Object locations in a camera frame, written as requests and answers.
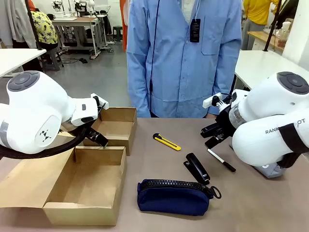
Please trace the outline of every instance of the black zipper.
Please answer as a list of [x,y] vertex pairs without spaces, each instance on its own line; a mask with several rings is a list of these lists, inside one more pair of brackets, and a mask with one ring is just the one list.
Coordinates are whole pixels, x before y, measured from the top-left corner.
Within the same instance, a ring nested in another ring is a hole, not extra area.
[[178,181],[178,180],[146,180],[140,184],[140,190],[143,191],[145,189],[150,188],[176,188],[176,189],[194,189],[203,191],[203,186],[197,182],[186,182],[186,181]]

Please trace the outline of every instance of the gray pants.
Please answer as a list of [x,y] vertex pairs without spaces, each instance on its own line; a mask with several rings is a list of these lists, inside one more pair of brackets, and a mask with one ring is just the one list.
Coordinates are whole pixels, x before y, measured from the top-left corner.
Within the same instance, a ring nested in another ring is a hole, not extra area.
[[252,22],[249,18],[247,18],[245,22],[245,26],[242,29],[242,50],[252,50],[253,44],[254,44],[254,37],[249,36],[249,31],[263,31],[265,25],[259,25],[254,22]]

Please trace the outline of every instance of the plastic bottle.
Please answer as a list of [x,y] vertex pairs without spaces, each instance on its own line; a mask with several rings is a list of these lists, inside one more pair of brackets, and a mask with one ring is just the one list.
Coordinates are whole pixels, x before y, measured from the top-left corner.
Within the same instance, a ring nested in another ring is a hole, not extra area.
[[285,47],[285,44],[289,38],[290,35],[290,28],[291,22],[284,22],[282,24],[282,28],[279,30],[277,37],[278,40],[278,47]]

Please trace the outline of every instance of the shirt pocket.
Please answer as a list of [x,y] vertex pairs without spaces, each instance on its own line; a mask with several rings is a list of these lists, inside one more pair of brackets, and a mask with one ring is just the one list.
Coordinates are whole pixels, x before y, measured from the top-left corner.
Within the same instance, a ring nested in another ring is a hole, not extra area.
[[225,19],[223,17],[204,16],[202,54],[215,55],[219,53],[224,27]]

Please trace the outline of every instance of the gray jacket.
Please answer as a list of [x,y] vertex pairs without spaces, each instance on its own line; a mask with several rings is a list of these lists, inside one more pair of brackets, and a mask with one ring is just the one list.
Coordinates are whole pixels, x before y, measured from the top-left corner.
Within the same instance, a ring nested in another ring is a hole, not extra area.
[[36,48],[24,0],[0,0],[0,38],[7,47],[12,47],[13,39]]

